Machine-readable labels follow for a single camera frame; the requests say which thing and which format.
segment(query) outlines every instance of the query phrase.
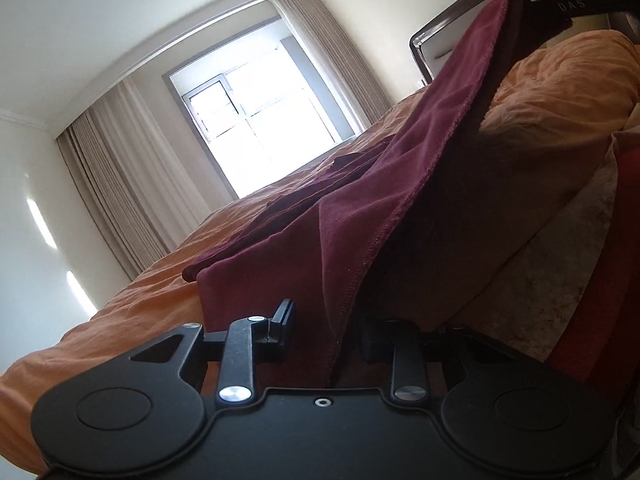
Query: red fabric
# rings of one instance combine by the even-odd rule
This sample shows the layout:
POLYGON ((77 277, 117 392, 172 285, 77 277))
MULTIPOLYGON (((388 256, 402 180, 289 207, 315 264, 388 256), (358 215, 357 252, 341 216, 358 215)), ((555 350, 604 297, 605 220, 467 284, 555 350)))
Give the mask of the red fabric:
POLYGON ((281 366, 261 367, 265 384, 329 380, 360 283, 446 144, 478 130, 513 58, 557 33, 546 16, 545 27, 536 29, 540 22, 529 17, 520 30, 523 2, 495 0, 482 10, 393 139, 276 200, 184 270, 186 280, 197 280, 209 331, 241 316, 269 316, 282 298, 296 302, 289 356, 281 366))
POLYGON ((640 365, 640 148, 621 145, 609 233, 547 363, 617 404, 640 365))

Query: dark wooden headboard frame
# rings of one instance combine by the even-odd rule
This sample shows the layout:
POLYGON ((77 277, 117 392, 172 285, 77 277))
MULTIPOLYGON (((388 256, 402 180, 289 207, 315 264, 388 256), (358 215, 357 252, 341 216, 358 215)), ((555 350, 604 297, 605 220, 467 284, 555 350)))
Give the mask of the dark wooden headboard frame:
POLYGON ((458 0, 452 6, 443 10, 439 15, 433 18, 423 28, 416 32, 409 42, 409 48, 414 56, 415 62, 420 68, 420 72, 424 76, 427 83, 431 83, 433 78, 427 68, 424 57, 420 51, 420 46, 427 41, 431 36, 441 31, 444 27, 449 25, 469 10, 473 9, 476 5, 481 4, 485 0, 458 0))

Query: orange duvet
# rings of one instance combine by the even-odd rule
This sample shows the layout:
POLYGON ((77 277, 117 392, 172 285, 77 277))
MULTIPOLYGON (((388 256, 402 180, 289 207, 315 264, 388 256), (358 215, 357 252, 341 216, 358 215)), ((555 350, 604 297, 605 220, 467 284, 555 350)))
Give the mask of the orange duvet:
MULTIPOLYGON (((529 121, 547 124, 547 132, 562 132, 551 134, 545 142, 574 146, 582 136, 608 139, 625 124, 638 102, 639 88, 640 59, 629 40, 612 31, 588 32, 549 50, 541 49, 518 63, 498 91, 483 128, 529 121), (552 74, 559 70, 566 75, 553 79, 552 74), (552 84, 545 84, 548 78, 553 79, 552 84)), ((202 323, 196 284, 185 283, 180 275, 191 259, 226 240, 273 197, 306 184, 336 156, 359 151, 395 133, 423 91, 429 90, 396 105, 366 133, 316 167, 213 213, 173 253, 143 272, 93 319, 69 331, 58 345, 13 364, 0 378, 0 454, 21 468, 42 473, 44 464, 29 429, 31 409, 40 395, 179 324, 202 323)), ((449 319, 462 306, 440 313, 438 320, 449 319)), ((214 379, 215 373, 210 373, 208 380, 214 379)))

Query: white ceiling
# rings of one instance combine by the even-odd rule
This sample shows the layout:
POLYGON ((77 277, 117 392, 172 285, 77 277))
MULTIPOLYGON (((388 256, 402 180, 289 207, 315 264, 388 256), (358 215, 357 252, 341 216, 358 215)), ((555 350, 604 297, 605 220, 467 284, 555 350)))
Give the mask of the white ceiling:
POLYGON ((0 0, 0 114, 50 124, 116 60, 212 1, 0 0))

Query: curtain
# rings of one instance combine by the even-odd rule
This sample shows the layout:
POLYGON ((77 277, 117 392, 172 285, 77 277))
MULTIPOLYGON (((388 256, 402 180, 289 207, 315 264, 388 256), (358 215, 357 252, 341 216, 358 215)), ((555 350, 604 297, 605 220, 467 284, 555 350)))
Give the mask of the curtain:
POLYGON ((210 213, 130 78, 58 137, 76 187, 131 279, 210 213))
POLYGON ((320 0, 271 0, 338 101, 356 134, 391 108, 347 34, 320 0))

